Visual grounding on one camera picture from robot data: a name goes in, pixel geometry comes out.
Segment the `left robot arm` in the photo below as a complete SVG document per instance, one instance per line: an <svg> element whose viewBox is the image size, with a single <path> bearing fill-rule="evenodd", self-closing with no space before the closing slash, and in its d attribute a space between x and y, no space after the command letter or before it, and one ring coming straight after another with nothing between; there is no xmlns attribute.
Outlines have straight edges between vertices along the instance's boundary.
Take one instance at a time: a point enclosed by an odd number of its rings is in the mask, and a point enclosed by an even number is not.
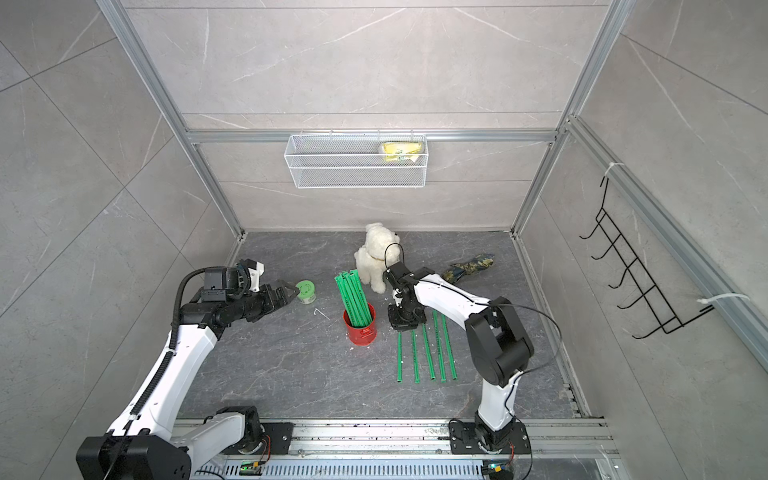
<svg viewBox="0 0 768 480"><path fill-rule="evenodd" d="M138 392L101 436L76 453L85 479L189 479L228 449L271 456L272 441L254 406L223 407L192 432L173 427L194 377L233 323L256 322L289 305L297 286L263 284L262 263L196 269L180 281L167 343Z"/></svg>

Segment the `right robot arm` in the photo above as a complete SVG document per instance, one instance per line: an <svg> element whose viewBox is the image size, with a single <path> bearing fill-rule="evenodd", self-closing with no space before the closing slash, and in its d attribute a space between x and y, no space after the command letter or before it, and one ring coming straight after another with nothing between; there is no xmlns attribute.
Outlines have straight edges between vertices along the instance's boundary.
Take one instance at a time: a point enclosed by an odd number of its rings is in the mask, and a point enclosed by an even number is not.
<svg viewBox="0 0 768 480"><path fill-rule="evenodd" d="M447 423L454 455L530 454L525 424L514 411L519 382L536 369L531 340L518 311L504 297L488 299L452 285L428 268L410 271L402 262L388 267L383 279L393 289L388 306L391 327L414 330L427 321L427 308L447 316L464 330L471 359L483 379L481 401L472 421Z"/></svg>

